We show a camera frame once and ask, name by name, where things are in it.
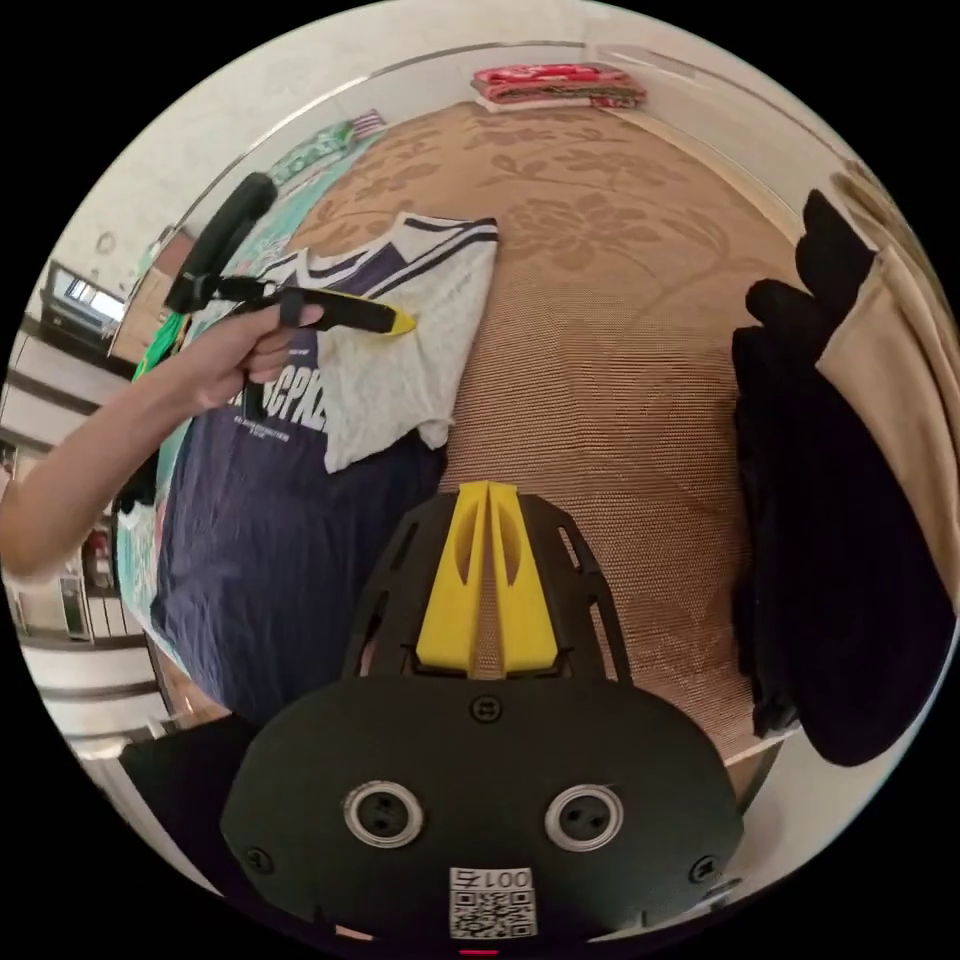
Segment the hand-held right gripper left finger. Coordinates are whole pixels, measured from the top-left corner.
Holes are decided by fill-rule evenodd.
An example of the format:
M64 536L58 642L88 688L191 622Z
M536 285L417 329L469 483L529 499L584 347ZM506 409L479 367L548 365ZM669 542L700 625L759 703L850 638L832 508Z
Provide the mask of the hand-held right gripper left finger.
M478 636L489 484L460 486L416 643L424 669L469 669Z

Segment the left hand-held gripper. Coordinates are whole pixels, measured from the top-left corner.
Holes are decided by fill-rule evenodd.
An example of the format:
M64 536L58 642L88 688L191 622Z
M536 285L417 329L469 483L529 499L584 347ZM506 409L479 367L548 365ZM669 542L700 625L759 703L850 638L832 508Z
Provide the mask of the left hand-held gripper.
M290 329L306 327L305 312L313 308L320 310L320 316L311 325L321 330L341 326L402 336L416 329L415 318L403 310L329 289L278 287L248 277L225 277L212 288L212 298L233 303L236 314L277 306L280 325Z

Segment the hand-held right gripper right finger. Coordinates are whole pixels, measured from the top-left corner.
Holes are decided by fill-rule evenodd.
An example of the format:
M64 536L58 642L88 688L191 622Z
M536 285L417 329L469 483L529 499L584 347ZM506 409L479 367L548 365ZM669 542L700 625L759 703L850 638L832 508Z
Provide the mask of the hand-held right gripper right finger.
M559 650L517 488L492 482L488 500L502 666L551 669Z

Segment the person's left hand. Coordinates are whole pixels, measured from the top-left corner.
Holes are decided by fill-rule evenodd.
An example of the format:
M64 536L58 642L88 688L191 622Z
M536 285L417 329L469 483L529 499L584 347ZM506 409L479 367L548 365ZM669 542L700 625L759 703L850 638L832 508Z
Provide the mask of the person's left hand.
M272 306L231 315L210 327L186 352L200 407L220 407L247 383L274 380L287 363L294 331L322 316L322 307L308 305L292 320L283 320L281 308Z

